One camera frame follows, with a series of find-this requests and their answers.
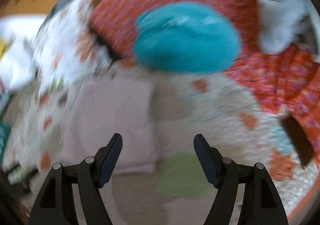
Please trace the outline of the pale pink garment grey band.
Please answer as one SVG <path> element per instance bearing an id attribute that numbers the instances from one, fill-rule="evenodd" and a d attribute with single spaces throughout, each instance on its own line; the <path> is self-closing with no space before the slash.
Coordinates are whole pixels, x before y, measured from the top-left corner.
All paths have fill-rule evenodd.
<path id="1" fill-rule="evenodd" d="M 66 122 L 61 161 L 94 156 L 115 133 L 123 137 L 117 174 L 153 173 L 158 152 L 150 115 L 153 84 L 116 79 L 82 85 Z"/>

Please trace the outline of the dark brown flat object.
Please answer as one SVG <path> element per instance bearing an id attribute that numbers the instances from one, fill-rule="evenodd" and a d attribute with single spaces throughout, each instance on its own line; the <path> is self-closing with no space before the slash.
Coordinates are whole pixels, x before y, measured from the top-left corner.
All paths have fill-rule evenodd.
<path id="1" fill-rule="evenodd" d="M 315 156 L 315 151 L 304 129 L 291 115 L 283 117 L 280 122 L 298 154 L 301 166 L 307 167 Z"/>

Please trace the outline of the green cardboard box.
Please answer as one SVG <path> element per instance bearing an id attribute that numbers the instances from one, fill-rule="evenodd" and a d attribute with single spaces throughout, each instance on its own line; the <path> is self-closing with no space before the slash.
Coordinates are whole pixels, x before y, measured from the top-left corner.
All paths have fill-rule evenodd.
<path id="1" fill-rule="evenodd" d="M 0 122 L 0 163 L 3 161 L 3 155 L 10 136 L 11 127 L 6 123 Z"/>

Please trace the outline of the patterned heart bedspread quilt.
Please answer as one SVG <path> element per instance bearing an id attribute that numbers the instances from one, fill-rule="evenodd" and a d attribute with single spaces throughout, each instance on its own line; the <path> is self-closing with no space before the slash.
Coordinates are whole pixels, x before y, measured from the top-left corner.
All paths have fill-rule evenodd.
<path id="1" fill-rule="evenodd" d="M 301 166 L 280 123 L 285 109 L 263 112 L 248 89 L 223 74 L 175 75 L 119 64 L 106 75 L 42 98 L 33 83 L 11 101 L 4 120 L 12 130 L 2 166 L 21 165 L 10 176 L 12 182 L 39 169 L 31 194 L 23 199 L 26 207 L 33 206 L 50 167 L 63 163 L 63 133 L 82 85 L 116 79 L 153 84 L 150 115 L 158 159 L 153 173 L 117 174 L 115 169 L 101 189 L 114 224 L 203 224 L 217 190 L 207 182 L 194 152 L 193 138 L 199 133 L 239 164 L 263 163 L 290 224 L 299 224 L 309 212 L 319 192 L 318 168 L 314 161 Z"/>

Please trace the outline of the red floral pillow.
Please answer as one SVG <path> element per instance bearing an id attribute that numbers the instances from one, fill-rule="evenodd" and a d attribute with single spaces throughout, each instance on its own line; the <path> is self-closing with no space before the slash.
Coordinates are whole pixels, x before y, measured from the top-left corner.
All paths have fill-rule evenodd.
<path id="1" fill-rule="evenodd" d="M 226 16 L 238 29 L 243 51 L 226 75 L 248 87 L 262 110 L 279 113 L 287 105 L 303 128 L 319 160 L 319 64 L 295 45 L 280 55 L 264 55 L 258 46 L 257 0 L 102 0 L 89 20 L 91 29 L 120 57 L 131 57 L 134 23 L 144 11 L 176 1 L 198 1 Z"/>

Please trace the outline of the white plastic bag red print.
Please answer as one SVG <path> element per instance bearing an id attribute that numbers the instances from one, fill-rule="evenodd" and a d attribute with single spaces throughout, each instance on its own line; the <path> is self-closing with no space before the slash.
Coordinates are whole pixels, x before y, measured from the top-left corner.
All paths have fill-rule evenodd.
<path id="1" fill-rule="evenodd" d="M 45 19 L 44 14 L 1 17 L 1 93 L 15 92 L 35 78 L 31 42 Z"/>

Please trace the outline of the white floral pillow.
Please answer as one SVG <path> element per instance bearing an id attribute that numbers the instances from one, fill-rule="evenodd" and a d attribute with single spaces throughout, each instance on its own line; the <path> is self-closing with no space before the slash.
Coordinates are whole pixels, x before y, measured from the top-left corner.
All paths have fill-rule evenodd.
<path id="1" fill-rule="evenodd" d="M 108 49 L 89 27 L 102 0 L 59 0 L 31 42 L 39 94 L 61 90 L 108 67 Z"/>

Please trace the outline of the teal fleece bundle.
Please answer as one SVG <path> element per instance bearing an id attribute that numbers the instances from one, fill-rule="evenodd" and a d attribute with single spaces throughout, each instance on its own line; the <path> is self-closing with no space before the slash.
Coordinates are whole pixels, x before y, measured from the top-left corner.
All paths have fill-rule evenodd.
<path id="1" fill-rule="evenodd" d="M 173 73 L 214 73 L 230 67 L 242 48 L 238 30 L 213 8 L 178 2 L 148 10 L 135 22 L 136 61 Z"/>

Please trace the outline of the white grey plush toy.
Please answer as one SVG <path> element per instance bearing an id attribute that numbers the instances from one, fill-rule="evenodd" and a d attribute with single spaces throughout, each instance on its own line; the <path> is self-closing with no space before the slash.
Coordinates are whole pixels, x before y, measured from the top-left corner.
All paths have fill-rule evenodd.
<path id="1" fill-rule="evenodd" d="M 305 0 L 258 0 L 258 4 L 260 48 L 268 55 L 279 54 L 302 31 L 300 23 L 308 15 Z"/>

